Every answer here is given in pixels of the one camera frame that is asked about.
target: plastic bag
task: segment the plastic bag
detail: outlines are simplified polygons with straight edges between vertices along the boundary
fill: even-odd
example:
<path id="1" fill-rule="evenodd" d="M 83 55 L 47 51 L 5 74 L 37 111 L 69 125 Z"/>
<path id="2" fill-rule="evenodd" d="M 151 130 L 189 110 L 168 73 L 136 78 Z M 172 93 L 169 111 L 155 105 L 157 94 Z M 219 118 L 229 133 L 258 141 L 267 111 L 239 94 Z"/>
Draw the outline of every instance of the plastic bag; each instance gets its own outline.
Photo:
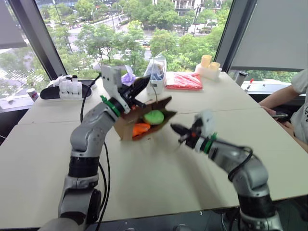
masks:
<path id="1" fill-rule="evenodd" d="M 146 68 L 143 76 L 151 75 L 150 80 L 163 80 L 167 71 L 167 62 L 165 57 L 160 53 L 152 58 Z"/>
<path id="2" fill-rule="evenodd" d="M 136 79 L 136 76 L 133 73 L 133 70 L 131 69 L 130 66 L 124 65 L 126 68 L 127 73 L 122 76 L 122 83 L 126 86 L 130 86 L 133 84 L 133 82 Z"/>
<path id="3" fill-rule="evenodd" d="M 200 75 L 194 72 L 168 72 L 166 88 L 178 90 L 202 90 Z"/>

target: black cable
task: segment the black cable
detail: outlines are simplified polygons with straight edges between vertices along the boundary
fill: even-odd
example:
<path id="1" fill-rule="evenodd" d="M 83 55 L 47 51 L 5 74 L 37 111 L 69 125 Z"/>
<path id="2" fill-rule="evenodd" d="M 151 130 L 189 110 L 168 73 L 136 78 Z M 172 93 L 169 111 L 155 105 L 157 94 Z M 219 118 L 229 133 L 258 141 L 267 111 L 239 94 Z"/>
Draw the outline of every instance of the black cable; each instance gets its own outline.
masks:
<path id="1" fill-rule="evenodd" d="M 105 213 L 105 210 L 106 210 L 106 207 L 107 207 L 107 203 L 108 203 L 108 200 L 109 200 L 109 192 L 110 192 L 110 164 L 109 164 L 109 155 L 108 155 L 108 149 L 107 149 L 106 143 L 104 143 L 104 146 L 105 146 L 105 150 L 106 150 L 107 165 L 108 165 L 108 190 L 107 190 L 106 201 L 105 201 L 105 204 L 103 206 L 103 210 L 102 210 L 100 219 L 99 219 L 99 221 L 97 223 L 95 231 L 98 231 L 100 229 L 101 222 L 103 220 L 103 216 L 104 216 L 104 213 Z"/>
<path id="2" fill-rule="evenodd" d="M 230 220 L 230 223 L 229 223 L 228 231 L 232 231 L 232 226 L 233 226 L 234 220 L 238 216 L 239 212 L 240 212 L 240 209 L 238 208 L 238 210 L 233 214 L 233 216 Z"/>
<path id="3" fill-rule="evenodd" d="M 203 139 L 205 139 L 206 141 L 221 143 L 221 144 L 224 144 L 224 145 L 233 147 L 233 148 L 241 149 L 241 150 L 243 150 L 243 151 L 249 153 L 248 156 L 246 157 L 246 159 L 245 159 L 243 162 L 241 162 L 237 167 L 235 167 L 234 169 L 232 169 L 232 170 L 230 171 L 230 173 L 228 174 L 228 179 L 229 179 L 230 181 L 233 180 L 233 177 L 234 177 L 235 173 L 236 173 L 239 169 L 241 169 L 241 168 L 251 159 L 252 156 L 254 156 L 255 158 L 257 158 L 257 156 L 253 154 L 253 150 L 252 150 L 252 148 L 250 148 L 250 147 L 247 147 L 247 146 L 236 146 L 236 145 L 233 145 L 233 144 L 230 144 L 230 143 L 227 143 L 227 142 L 218 141 L 218 140 L 214 140 L 214 139 L 209 139 L 209 138 L 206 138 L 206 137 L 204 137 L 204 136 L 202 136 L 202 135 L 200 135 L 200 137 L 203 138 Z"/>
<path id="4" fill-rule="evenodd" d="M 239 213 L 239 216 L 237 217 L 237 230 L 241 231 L 241 213 Z"/>
<path id="5" fill-rule="evenodd" d="M 250 158 L 251 158 L 252 156 L 253 156 L 253 151 L 252 151 L 252 149 L 250 148 L 249 155 L 246 157 L 246 159 L 245 159 L 243 162 L 241 162 L 237 167 L 235 167 L 234 169 L 232 169 L 232 170 L 229 172 L 229 174 L 228 174 L 228 179 L 229 179 L 230 181 L 233 180 L 233 177 L 234 177 L 235 173 L 236 173 L 239 169 L 241 169 L 242 167 L 244 167 L 244 165 L 250 160 Z"/>
<path id="6" fill-rule="evenodd" d="M 102 76 L 102 75 L 99 74 L 99 75 L 91 82 L 91 84 L 89 85 L 89 88 L 88 88 L 88 90 L 87 90 L 87 92 L 86 92 L 86 94 L 85 94 L 85 97 L 83 97 L 83 101 L 82 101 L 82 105 L 81 105 L 81 112 L 80 112 L 80 122 L 82 122 L 82 120 L 83 120 L 83 108 L 84 108 L 84 106 L 85 106 L 86 97 L 87 97 L 87 95 L 88 95 L 88 93 L 89 93 L 91 87 L 94 85 L 94 83 L 96 82 L 96 80 L 98 80 L 101 76 Z"/>
<path id="7" fill-rule="evenodd" d="M 102 208 L 103 208 L 103 205 L 105 203 L 106 196 L 107 196 L 107 180 L 106 180 L 106 175 L 105 175 L 105 172 L 103 170 L 101 163 L 98 163 L 98 166 L 100 167 L 100 170 L 101 170 L 101 173 L 102 173 L 103 179 L 104 179 L 104 196 L 103 196 L 103 200 L 102 200 L 102 203 L 101 203 L 101 206 L 100 206 L 100 211 L 101 211 Z"/>
<path id="8" fill-rule="evenodd" d="M 155 98 L 156 98 L 156 103 L 158 102 L 158 99 L 157 99 L 157 93 L 156 93 L 156 90 L 155 90 L 155 88 L 154 88 L 154 86 L 153 86 L 153 84 L 150 82 L 150 85 L 151 85 L 151 87 L 153 88 L 153 91 L 154 91 L 154 93 L 155 93 Z"/>

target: yellow cup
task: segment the yellow cup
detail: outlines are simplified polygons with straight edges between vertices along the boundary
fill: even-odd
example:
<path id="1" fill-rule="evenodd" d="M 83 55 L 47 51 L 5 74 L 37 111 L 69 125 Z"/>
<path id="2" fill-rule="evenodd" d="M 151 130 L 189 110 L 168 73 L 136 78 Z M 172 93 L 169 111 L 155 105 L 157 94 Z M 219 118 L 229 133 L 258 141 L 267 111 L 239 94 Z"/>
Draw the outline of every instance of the yellow cup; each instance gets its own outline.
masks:
<path id="1" fill-rule="evenodd" d="M 208 68 L 208 66 L 210 65 L 210 62 L 212 60 L 212 56 L 209 54 L 205 54 L 202 56 L 201 59 L 201 67 L 203 68 Z"/>
<path id="2" fill-rule="evenodd" d="M 219 67 L 220 67 L 220 63 L 211 62 L 210 65 L 208 66 L 208 69 L 212 71 L 218 71 Z"/>

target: purple object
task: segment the purple object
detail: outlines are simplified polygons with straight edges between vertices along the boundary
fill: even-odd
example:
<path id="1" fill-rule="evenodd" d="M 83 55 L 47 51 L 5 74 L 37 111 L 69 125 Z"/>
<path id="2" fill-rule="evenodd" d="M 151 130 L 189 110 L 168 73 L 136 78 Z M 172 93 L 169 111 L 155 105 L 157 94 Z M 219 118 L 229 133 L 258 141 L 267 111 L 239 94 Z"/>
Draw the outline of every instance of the purple object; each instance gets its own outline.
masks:
<path id="1" fill-rule="evenodd" d="M 135 81 L 136 76 L 133 74 L 133 70 L 130 66 L 125 65 L 125 68 L 127 70 L 127 73 L 122 76 L 122 83 L 126 86 L 130 86 Z"/>

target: green toy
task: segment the green toy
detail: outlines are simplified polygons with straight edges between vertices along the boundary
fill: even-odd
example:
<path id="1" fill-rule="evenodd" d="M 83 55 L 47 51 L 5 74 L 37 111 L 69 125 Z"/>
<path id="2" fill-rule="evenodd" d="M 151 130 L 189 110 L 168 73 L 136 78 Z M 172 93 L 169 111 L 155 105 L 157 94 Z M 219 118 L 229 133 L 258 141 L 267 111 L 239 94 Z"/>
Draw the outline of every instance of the green toy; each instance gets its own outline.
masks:
<path id="1" fill-rule="evenodd" d="M 159 125 L 164 121 L 164 114 L 159 110 L 152 110 L 143 115 L 145 123 L 150 125 Z"/>

